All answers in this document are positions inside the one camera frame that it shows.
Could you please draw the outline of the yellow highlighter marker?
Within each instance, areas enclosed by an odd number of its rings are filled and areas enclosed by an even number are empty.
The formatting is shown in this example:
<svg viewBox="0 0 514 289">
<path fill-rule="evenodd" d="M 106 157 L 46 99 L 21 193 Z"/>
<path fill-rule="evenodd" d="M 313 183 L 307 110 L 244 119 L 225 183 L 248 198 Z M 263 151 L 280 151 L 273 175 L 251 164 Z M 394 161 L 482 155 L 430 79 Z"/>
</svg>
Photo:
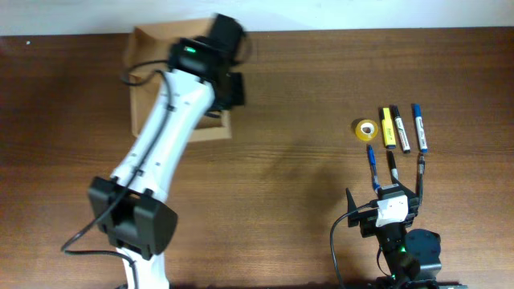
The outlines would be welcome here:
<svg viewBox="0 0 514 289">
<path fill-rule="evenodd" d="M 384 144 L 387 149 L 395 149 L 397 142 L 394 135 L 393 121 L 389 108 L 381 108 L 380 111 L 381 126 L 383 130 Z"/>
</svg>

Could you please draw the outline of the yellow tape roll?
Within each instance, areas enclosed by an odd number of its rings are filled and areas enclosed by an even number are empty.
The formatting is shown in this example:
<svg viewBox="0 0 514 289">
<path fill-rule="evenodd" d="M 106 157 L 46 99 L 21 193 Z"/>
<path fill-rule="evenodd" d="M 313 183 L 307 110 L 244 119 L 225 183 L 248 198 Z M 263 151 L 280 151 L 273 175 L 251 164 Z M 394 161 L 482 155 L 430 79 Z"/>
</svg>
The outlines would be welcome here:
<svg viewBox="0 0 514 289">
<path fill-rule="evenodd" d="M 357 139 L 371 141 L 376 138 L 379 128 L 375 121 L 360 118 L 352 122 L 352 130 Z"/>
</svg>

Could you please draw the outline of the black white marker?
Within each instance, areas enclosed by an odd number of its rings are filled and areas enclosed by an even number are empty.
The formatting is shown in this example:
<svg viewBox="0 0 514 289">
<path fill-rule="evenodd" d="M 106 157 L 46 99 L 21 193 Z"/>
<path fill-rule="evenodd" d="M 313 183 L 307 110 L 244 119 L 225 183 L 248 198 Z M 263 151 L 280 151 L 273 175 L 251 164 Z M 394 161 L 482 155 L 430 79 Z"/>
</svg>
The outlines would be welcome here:
<svg viewBox="0 0 514 289">
<path fill-rule="evenodd" d="M 394 123 L 395 123 L 397 131 L 398 131 L 398 136 L 399 136 L 399 140 L 400 140 L 400 143 L 402 146 L 402 151 L 404 153 L 410 153 L 410 144 L 408 141 L 408 137 L 406 135 L 405 126 L 403 124 L 398 107 L 396 105 L 392 105 L 390 108 L 392 110 Z"/>
</svg>

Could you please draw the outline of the brown cardboard box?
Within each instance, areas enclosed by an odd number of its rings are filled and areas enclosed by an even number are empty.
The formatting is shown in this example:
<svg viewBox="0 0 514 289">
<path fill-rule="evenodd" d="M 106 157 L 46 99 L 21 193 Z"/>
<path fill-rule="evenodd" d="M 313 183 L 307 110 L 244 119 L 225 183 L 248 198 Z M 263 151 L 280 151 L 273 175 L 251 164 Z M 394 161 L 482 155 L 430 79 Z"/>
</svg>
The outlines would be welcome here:
<svg viewBox="0 0 514 289">
<path fill-rule="evenodd" d="M 124 66 L 131 67 L 138 63 L 152 60 L 159 62 L 168 59 L 169 49 L 181 37 L 192 38 L 206 35 L 213 23 L 212 18 L 200 18 L 177 22 L 160 22 L 135 26 L 128 37 L 124 52 Z M 161 86 L 161 77 L 155 76 L 147 84 L 131 87 L 131 125 L 134 136 L 139 136 L 149 116 L 157 93 Z M 230 113 L 224 111 L 219 119 L 204 116 L 190 137 L 191 142 L 208 140 L 225 140 L 232 137 Z"/>
</svg>

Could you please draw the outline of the blue white marker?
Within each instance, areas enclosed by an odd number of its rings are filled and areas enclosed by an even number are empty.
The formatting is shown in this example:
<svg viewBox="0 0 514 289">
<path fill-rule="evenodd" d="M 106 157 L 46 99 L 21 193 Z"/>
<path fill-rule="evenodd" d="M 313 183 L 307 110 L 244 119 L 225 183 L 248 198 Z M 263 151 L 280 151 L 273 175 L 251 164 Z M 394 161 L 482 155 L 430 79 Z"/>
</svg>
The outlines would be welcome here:
<svg viewBox="0 0 514 289">
<path fill-rule="evenodd" d="M 412 108 L 413 108 L 414 122 L 416 125 L 416 131 L 417 131 L 417 136 L 418 136 L 418 145 L 419 145 L 420 151 L 422 153 L 427 153 L 428 146 L 427 146 L 427 142 L 426 142 L 426 134 L 425 134 L 424 125 L 423 125 L 423 121 L 422 121 L 421 108 L 418 104 L 412 104 Z"/>
</svg>

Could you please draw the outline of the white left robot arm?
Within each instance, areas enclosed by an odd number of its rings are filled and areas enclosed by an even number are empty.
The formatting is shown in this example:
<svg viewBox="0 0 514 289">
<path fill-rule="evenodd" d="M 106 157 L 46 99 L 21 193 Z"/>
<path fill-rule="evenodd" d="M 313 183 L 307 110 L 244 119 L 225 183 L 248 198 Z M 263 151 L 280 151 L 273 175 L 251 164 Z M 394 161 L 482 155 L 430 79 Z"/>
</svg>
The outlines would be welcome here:
<svg viewBox="0 0 514 289">
<path fill-rule="evenodd" d="M 143 129 L 107 179 L 88 197 L 99 231 L 121 258 L 126 288 L 168 288 L 165 249 L 178 215 L 166 205 L 174 172 L 201 118 L 244 103 L 243 76 L 233 72 L 246 33 L 217 14 L 207 35 L 180 38 L 169 51 L 162 83 Z"/>
</svg>

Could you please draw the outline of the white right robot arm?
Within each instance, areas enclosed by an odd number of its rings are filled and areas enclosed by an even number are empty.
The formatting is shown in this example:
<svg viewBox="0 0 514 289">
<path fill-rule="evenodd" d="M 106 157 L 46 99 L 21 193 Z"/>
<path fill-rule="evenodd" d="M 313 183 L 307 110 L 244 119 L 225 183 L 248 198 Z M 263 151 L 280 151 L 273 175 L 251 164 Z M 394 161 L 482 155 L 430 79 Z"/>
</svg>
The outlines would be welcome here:
<svg viewBox="0 0 514 289">
<path fill-rule="evenodd" d="M 398 180 L 377 191 L 377 199 L 358 207 L 346 192 L 348 226 L 360 228 L 363 238 L 378 241 L 377 257 L 384 257 L 389 273 L 376 278 L 372 288 L 437 288 L 440 261 L 440 235 L 429 230 L 408 230 L 418 216 L 423 184 L 415 191 Z"/>
</svg>

